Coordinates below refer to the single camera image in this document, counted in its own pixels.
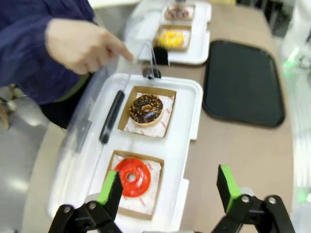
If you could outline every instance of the chocolate donut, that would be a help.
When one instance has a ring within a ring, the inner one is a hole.
[[[163,103],[155,95],[142,95],[130,106],[131,119],[139,126],[156,124],[162,117]]]
[[[189,12],[183,7],[175,7],[168,11],[168,15],[171,18],[185,19],[189,17]]]

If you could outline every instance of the beige counter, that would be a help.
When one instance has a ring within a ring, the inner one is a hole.
[[[268,24],[261,12],[243,7],[213,5],[208,26],[211,40],[229,39],[255,45],[276,55]],[[203,84],[205,66],[161,67],[165,76],[188,78]],[[185,178],[190,186],[181,229],[208,233],[224,211],[216,187],[218,164],[229,165],[239,186],[249,186],[258,198],[277,194],[290,210],[293,192],[293,143],[287,94],[281,80],[286,107],[284,123],[265,129],[225,122],[201,112],[198,138],[191,142]],[[47,232],[51,220],[46,207],[57,150],[64,136],[50,125],[34,167],[26,201],[23,232]],[[253,232],[245,227],[243,233]]]

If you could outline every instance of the red donut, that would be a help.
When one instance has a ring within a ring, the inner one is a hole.
[[[135,198],[148,190],[151,179],[150,171],[140,159],[123,159],[114,170],[119,171],[123,186],[123,196]],[[135,175],[133,181],[129,180],[131,175]]]

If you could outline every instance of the black tong handle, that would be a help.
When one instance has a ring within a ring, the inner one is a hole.
[[[117,120],[117,116],[119,114],[124,97],[125,97],[124,92],[122,90],[119,90],[116,94],[115,99],[113,100],[107,118],[105,120],[104,126],[102,128],[101,134],[99,136],[99,140],[103,144],[107,144],[109,141],[110,133]]]

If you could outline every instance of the white plastic tray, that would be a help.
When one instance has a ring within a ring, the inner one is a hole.
[[[193,2],[195,4],[195,13],[192,21],[175,21],[174,24],[192,25],[190,45],[186,52],[170,51],[168,60],[170,63],[180,63],[187,65],[203,64],[208,58],[209,50],[209,31],[207,31],[207,23],[211,19],[211,5],[207,2]],[[135,40],[152,40],[160,26],[160,24],[172,24],[173,21],[167,21],[164,18],[167,6],[161,12],[149,12],[140,20],[133,20],[128,24],[125,30],[125,41],[127,46],[132,50],[130,41]],[[145,48],[140,60],[149,61],[149,51]]]
[[[146,230],[175,231],[180,226],[189,182],[183,179],[189,142],[197,137],[201,112],[202,88],[194,81],[162,77],[150,81],[132,75],[126,87],[125,100],[116,125],[133,86],[147,85],[176,91],[171,122],[165,138],[152,138],[113,129],[109,142],[99,142],[99,134],[115,94],[124,87],[128,75],[115,74],[108,78],[90,115],[93,122],[79,154],[68,152],[59,162],[53,183],[49,215],[54,216],[64,203],[81,206],[90,196],[100,192],[113,150],[125,150],[164,160],[163,179],[152,220],[141,220],[117,214],[116,224],[127,233]]]

